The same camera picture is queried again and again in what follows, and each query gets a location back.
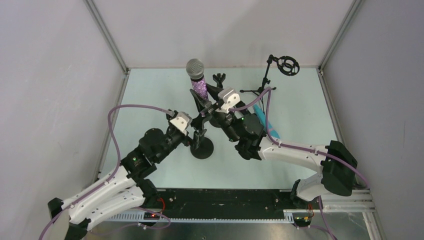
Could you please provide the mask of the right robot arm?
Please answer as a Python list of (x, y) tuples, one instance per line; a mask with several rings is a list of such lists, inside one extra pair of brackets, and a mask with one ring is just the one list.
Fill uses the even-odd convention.
[(202, 98), (193, 89), (190, 93), (199, 112), (191, 123), (196, 130), (194, 149), (204, 141), (205, 122), (212, 120), (235, 143), (234, 148), (243, 159), (281, 161), (314, 171), (314, 175), (294, 183), (291, 198), (311, 202), (329, 193), (352, 195), (358, 162), (343, 143), (332, 140), (328, 145), (302, 145), (273, 137), (268, 125), (248, 112), (248, 106), (243, 105), (240, 95), (231, 87), (219, 89), (216, 103)]

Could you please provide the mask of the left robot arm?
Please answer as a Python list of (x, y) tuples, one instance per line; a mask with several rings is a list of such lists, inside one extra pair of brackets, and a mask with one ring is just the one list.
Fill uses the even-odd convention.
[(157, 189), (147, 176), (179, 145), (188, 146), (197, 159), (206, 159), (214, 151), (213, 142), (207, 137), (192, 139), (171, 125), (166, 132), (151, 128), (103, 178), (70, 198), (50, 200), (47, 205), (52, 220), (63, 217), (69, 221), (59, 238), (81, 240), (108, 218), (154, 202)]

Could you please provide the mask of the black ring clip stand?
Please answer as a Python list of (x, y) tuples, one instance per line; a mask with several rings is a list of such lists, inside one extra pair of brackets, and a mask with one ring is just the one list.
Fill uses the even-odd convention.
[[(194, 130), (205, 129), (205, 123), (210, 119), (210, 117), (198, 114), (198, 116), (192, 120), (190, 126)], [(190, 147), (190, 152), (196, 159), (205, 160), (213, 154), (214, 144), (208, 137), (204, 135), (204, 140), (200, 144), (200, 147)]]

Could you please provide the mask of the black fork clip stand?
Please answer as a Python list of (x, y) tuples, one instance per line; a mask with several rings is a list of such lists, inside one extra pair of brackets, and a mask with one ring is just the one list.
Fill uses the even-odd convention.
[[(212, 76), (214, 82), (216, 83), (216, 87), (223, 88), (223, 82), (226, 79), (225, 73), (217, 73)], [(225, 121), (227, 117), (227, 113), (223, 112), (215, 112), (215, 116), (212, 117), (212, 119), (209, 121), (210, 124), (215, 128), (220, 128), (220, 122)]]

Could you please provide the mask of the purple glitter microphone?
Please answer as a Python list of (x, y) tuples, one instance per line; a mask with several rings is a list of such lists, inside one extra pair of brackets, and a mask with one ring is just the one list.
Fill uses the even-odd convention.
[(186, 72), (190, 77), (192, 89), (202, 98), (209, 100), (204, 70), (204, 64), (198, 58), (192, 58), (186, 64)]

